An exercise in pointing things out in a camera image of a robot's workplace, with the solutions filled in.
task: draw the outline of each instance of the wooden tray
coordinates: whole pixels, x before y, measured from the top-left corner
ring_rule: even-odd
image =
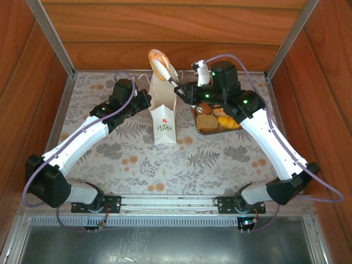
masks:
[[[197,127],[196,118],[198,116],[198,113],[193,108],[191,108],[191,110],[192,110],[193,117],[194,117],[194,123]],[[242,126],[240,126],[239,128],[227,129],[227,128],[223,128],[222,126],[218,125],[218,128],[214,131],[202,131],[202,130],[199,130],[198,128],[197,128],[197,131],[199,134],[206,136],[206,135],[213,135],[213,134],[236,131],[236,130],[241,130],[241,129],[243,129]]]

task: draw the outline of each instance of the patterned table surface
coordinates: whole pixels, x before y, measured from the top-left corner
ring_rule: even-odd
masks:
[[[264,76],[253,79],[270,102]],[[190,80],[195,77],[185,74],[183,82]],[[242,89],[252,90],[246,76],[240,75],[239,80]],[[145,77],[137,84],[149,89]],[[60,142],[82,124],[95,105],[108,99],[113,85],[113,73],[77,75]],[[247,183],[275,177],[270,161],[246,131],[203,136],[196,130],[190,107],[179,98],[176,111],[178,144],[153,144],[152,118],[145,110],[90,148],[67,179],[91,182],[115,194],[230,195]]]

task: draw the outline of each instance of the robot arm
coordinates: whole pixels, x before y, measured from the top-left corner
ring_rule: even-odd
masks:
[[[149,108],[151,96],[146,90],[135,91],[133,99],[118,114],[102,120],[116,110],[120,109],[132,93],[132,83],[128,79],[120,79],[114,87],[108,102],[96,106],[84,123],[54,149],[46,152],[42,157],[32,155],[26,161],[26,181],[35,170],[51,158],[58,150],[69,142],[69,145],[52,159],[38,173],[29,186],[29,191],[53,208],[64,202],[81,202],[92,210],[98,210],[103,203],[103,191],[89,183],[69,184],[65,177],[76,161],[96,142],[110,134],[117,126],[124,122],[125,118],[134,116],[136,113]],[[76,132],[83,130],[79,136]]]
[[[195,75],[202,79],[198,82],[188,82],[175,87],[175,93],[190,105],[209,103],[220,105],[225,113],[234,118],[259,144],[273,164],[278,178],[246,185],[235,194],[235,207],[239,212],[246,212],[252,206],[262,201],[275,201],[285,205],[298,194],[310,181],[311,177],[300,168],[297,163],[305,164],[314,174],[319,172],[315,163],[308,164],[287,142],[285,137],[272,124],[268,124],[265,102],[253,91],[241,90],[238,82],[237,69],[229,61],[221,61],[211,65],[213,84],[204,82],[207,76],[200,76],[208,72],[206,64],[199,61],[192,65]],[[284,146],[280,144],[273,134],[275,130],[285,147],[294,154],[294,161]]]

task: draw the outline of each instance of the white paper bag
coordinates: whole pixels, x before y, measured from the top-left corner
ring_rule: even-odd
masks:
[[[153,73],[150,83],[151,107],[153,118],[154,143],[176,144],[176,94],[168,81],[160,80]]]

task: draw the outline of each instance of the leaf pattern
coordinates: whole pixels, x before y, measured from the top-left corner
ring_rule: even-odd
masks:
[[[135,79],[140,75],[131,74]],[[62,135],[74,132],[94,106],[108,100],[115,84],[113,75],[77,74]],[[196,81],[196,77],[185,73],[183,80]],[[251,89],[245,76],[240,75],[239,80],[244,90]],[[265,84],[263,76],[254,76],[254,80]],[[145,78],[141,78],[139,87],[149,87]],[[269,100],[266,85],[260,90]],[[269,162],[264,167],[258,163],[266,157],[246,131],[200,135],[190,106],[180,98],[176,114],[179,145],[154,144],[152,118],[145,110],[126,119],[113,133],[93,145],[74,164],[67,180],[91,182],[105,193],[115,194],[233,195],[244,184],[276,176]],[[192,140],[186,144],[183,139],[187,137]],[[163,190],[156,189],[158,183],[163,184]]]

